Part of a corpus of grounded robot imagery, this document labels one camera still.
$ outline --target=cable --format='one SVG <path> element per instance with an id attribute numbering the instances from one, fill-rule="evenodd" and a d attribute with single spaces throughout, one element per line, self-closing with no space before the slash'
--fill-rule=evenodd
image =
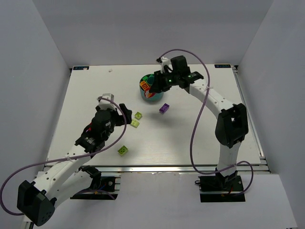
<path id="1" fill-rule="evenodd" d="M 30 226 L 29 226 L 29 229 L 33 229 L 33 228 L 34 228 L 34 223 L 31 222 L 31 223 L 30 223 Z"/>
<path id="2" fill-rule="evenodd" d="M 102 193 L 105 193 L 107 194 L 108 196 L 110 196 L 111 199 L 115 200 L 115 198 L 113 197 L 113 195 L 111 195 L 109 192 L 105 191 L 105 190 L 82 190 L 82 191 L 79 191 L 78 193 L 76 194 L 82 194 L 82 193 L 87 193 L 87 192 L 102 192 Z"/>
<path id="3" fill-rule="evenodd" d="M 99 190 L 102 190 L 105 186 L 106 186 L 106 184 L 104 184 L 103 187 L 99 188 Z"/>
<path id="4" fill-rule="evenodd" d="M 195 122 L 195 126 L 194 126 L 194 129 L 193 129 L 193 132 L 192 132 L 192 137 L 191 137 L 191 142 L 190 142 L 190 158 L 191 158 L 191 163 L 192 163 L 192 167 L 194 168 L 194 170 L 200 174 L 203 174 L 203 175 L 212 175 L 212 174 L 216 174 L 216 173 L 220 173 L 220 172 L 223 172 L 227 169 L 230 169 L 230 168 L 233 168 L 235 165 L 230 165 L 226 168 L 223 168 L 223 169 L 220 169 L 220 170 L 217 170 L 217 171 L 213 171 L 213 172 L 201 172 L 199 171 L 197 168 L 196 168 L 196 165 L 194 163 L 194 160 L 193 160 L 193 141 L 194 141 L 194 137 L 195 137 L 195 132 L 196 132 L 196 129 L 197 129 L 197 126 L 198 126 L 198 123 L 199 123 L 199 119 L 200 119 L 200 116 L 202 114 L 202 111 L 206 105 L 206 101 L 208 99 L 208 95 L 209 95 L 209 91 L 210 91 L 210 82 L 211 82 L 211 78 L 210 78 L 210 73 L 209 73 L 209 70 L 207 69 L 206 65 L 203 63 L 203 61 L 196 55 L 194 54 L 193 52 L 190 52 L 190 51 L 187 51 L 187 50 L 184 50 L 184 49 L 171 49 L 165 53 L 163 53 L 161 57 L 163 57 L 164 55 L 166 55 L 167 53 L 169 52 L 172 52 L 172 51 L 182 51 L 182 52 L 187 52 L 191 55 L 193 55 L 194 57 L 197 58 L 197 60 L 199 60 L 199 62 L 204 66 L 204 69 L 206 71 L 206 74 L 207 74 L 207 77 L 208 77 L 208 81 L 207 81 L 207 90 L 206 90 L 206 94 L 205 94 L 205 97 L 204 97 L 204 100 L 203 100 L 203 103 L 202 103 L 202 106 L 201 106 L 201 109 L 199 111 L 199 114 L 197 116 L 197 119 L 196 119 L 196 122 Z M 236 194 L 236 195 L 240 195 L 240 194 L 243 194 L 245 191 L 247 191 L 249 189 L 249 187 L 251 186 L 252 184 L 252 181 L 253 181 L 253 176 L 254 176 L 254 171 L 253 171 L 253 167 L 252 165 L 247 162 L 247 161 L 240 161 L 238 163 L 236 163 L 236 165 L 239 165 L 239 164 L 242 164 L 242 163 L 246 163 L 248 166 L 250 166 L 250 169 L 251 169 L 251 180 L 250 180 L 250 183 L 248 184 L 248 186 L 240 193 Z"/>
<path id="5" fill-rule="evenodd" d="M 7 182 L 14 176 L 16 175 L 17 173 L 27 169 L 27 168 L 31 168 L 31 167 L 34 167 L 34 166 L 40 166 L 40 165 L 44 165 L 44 164 L 48 164 L 48 163 L 53 163 L 53 162 L 61 162 L 61 161 L 67 161 L 67 160 L 75 160 L 75 159 L 78 159 L 78 158 L 83 158 L 83 157 L 87 157 L 87 156 L 94 156 L 96 154 L 99 154 L 107 149 L 109 149 L 110 147 L 112 147 L 114 144 L 116 144 L 122 137 L 123 135 L 125 134 L 125 131 L 126 131 L 126 128 L 127 128 L 127 120 L 126 120 L 126 116 L 124 115 L 123 111 L 121 110 L 121 108 L 115 103 L 113 102 L 112 100 L 109 100 L 109 99 L 105 99 L 105 98 L 99 98 L 99 99 L 102 99 L 102 100 L 105 100 L 105 101 L 108 101 L 110 103 L 112 103 L 113 105 L 116 106 L 116 108 L 121 112 L 121 114 L 123 115 L 123 119 L 124 119 L 124 129 L 121 133 L 121 135 L 118 137 L 118 139 L 116 139 L 113 143 L 111 143 L 109 146 L 103 148 L 102 150 L 100 151 L 97 151 L 97 152 L 94 152 L 92 154 L 87 154 L 87 155 L 81 155 L 81 156 L 71 156 L 70 158 L 59 158 L 59 159 L 55 159 L 55 160 L 50 160 L 50 161 L 44 161 L 44 162 L 38 162 L 38 163 L 34 163 L 34 164 L 31 164 L 31 165 L 28 165 L 28 166 L 25 166 L 25 167 L 22 167 L 18 170 L 16 170 L 15 172 L 13 172 L 11 175 L 8 176 L 8 178 L 6 178 L 6 180 L 3 182 L 1 188 L 0 188 L 0 205 L 2 207 L 2 209 L 7 212 L 8 214 L 10 215 L 13 215 L 13 216 L 23 216 L 24 214 L 23 213 L 16 213 L 16 212 L 12 212 L 10 210 L 8 210 L 4 203 L 3 203 L 3 190 L 7 184 Z"/>
<path id="6" fill-rule="evenodd" d="M 229 191 L 228 193 L 222 194 L 221 196 L 222 196 L 222 197 L 228 196 L 228 195 L 231 194 L 232 191 L 233 191 L 233 186 L 231 187 L 231 189 L 230 189 L 230 191 Z"/>

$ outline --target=white wall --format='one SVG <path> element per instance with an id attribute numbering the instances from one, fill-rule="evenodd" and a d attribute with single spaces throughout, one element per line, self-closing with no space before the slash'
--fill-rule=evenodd
<path id="1" fill-rule="evenodd" d="M 304 12 L 305 0 L 274 1 L 239 66 L 268 165 L 279 173 L 301 229 L 305 228 Z"/>
<path id="2" fill-rule="evenodd" d="M 151 64 L 172 48 L 239 64 L 272 2 L 34 0 L 70 67 Z"/>
<path id="3" fill-rule="evenodd" d="M 45 160 L 69 79 L 69 69 L 31 0 L 0 1 L 0 184 L 13 171 Z M 37 168 L 16 175 L 4 203 L 16 208 L 18 185 Z M 0 209 L 1 228 L 21 217 Z"/>

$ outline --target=white cable tie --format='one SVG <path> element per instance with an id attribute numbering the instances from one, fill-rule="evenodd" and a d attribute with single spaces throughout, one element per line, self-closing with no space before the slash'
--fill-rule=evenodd
<path id="1" fill-rule="evenodd" d="M 66 156 L 66 158 L 67 158 L 67 161 L 71 161 L 71 162 L 73 162 L 73 160 L 70 158 L 70 156 L 69 156 L 69 155 L 67 155 L 67 156 Z"/>
<path id="2" fill-rule="evenodd" d="M 204 89 L 204 92 L 206 91 L 206 90 L 208 90 L 208 89 L 213 89 L 214 87 L 213 86 L 210 86 L 210 87 L 206 87 L 205 89 Z"/>

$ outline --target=lego brick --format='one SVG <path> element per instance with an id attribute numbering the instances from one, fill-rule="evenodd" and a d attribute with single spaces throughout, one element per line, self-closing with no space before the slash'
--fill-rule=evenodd
<path id="1" fill-rule="evenodd" d="M 142 88 L 144 91 L 147 91 L 147 90 L 150 89 L 150 86 L 147 84 L 146 81 L 142 81 L 142 82 L 140 83 L 140 86 L 141 86 L 141 88 Z"/>
<path id="2" fill-rule="evenodd" d="M 123 156 L 123 155 L 125 155 L 125 154 L 128 152 L 128 149 L 127 149 L 126 146 L 122 146 L 122 147 L 118 150 L 118 152 L 119 152 L 119 155 L 120 155 L 120 156 Z"/>
<path id="3" fill-rule="evenodd" d="M 168 110 L 169 107 L 170 107 L 170 106 L 169 106 L 168 104 L 164 104 L 164 105 L 159 109 L 160 113 L 161 113 L 161 114 L 164 114 L 164 113 Z"/>
<path id="4" fill-rule="evenodd" d="M 140 112 L 135 113 L 134 118 L 140 120 L 142 118 L 142 114 Z"/>
<path id="5" fill-rule="evenodd" d="M 138 128 L 138 126 L 140 125 L 140 123 L 135 120 L 135 119 L 132 119 L 132 123 L 130 123 L 131 126 L 133 126 L 134 128 Z"/>

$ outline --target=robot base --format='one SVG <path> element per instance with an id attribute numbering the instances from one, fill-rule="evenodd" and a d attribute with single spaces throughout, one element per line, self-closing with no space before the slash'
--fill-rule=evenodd
<path id="1" fill-rule="evenodd" d="M 245 202 L 244 194 L 236 195 L 244 190 L 240 176 L 230 182 L 230 185 L 222 189 L 217 185 L 215 176 L 199 177 L 196 184 L 200 186 L 200 202 Z"/>
<path id="2" fill-rule="evenodd" d="M 116 183 L 117 178 L 119 177 L 101 177 L 101 181 L 99 182 L 99 185 L 103 186 L 104 191 L 109 192 L 114 199 L 116 199 L 118 197 L 118 194 L 114 194 L 114 192 L 117 192 L 118 190 L 116 190 L 116 185 L 118 185 L 119 183 Z M 94 193 L 94 191 L 92 192 L 88 192 L 88 193 L 76 193 L 73 197 L 71 197 L 70 199 L 92 199 L 92 200 L 113 200 L 110 196 L 108 196 L 107 194 L 104 193 Z"/>

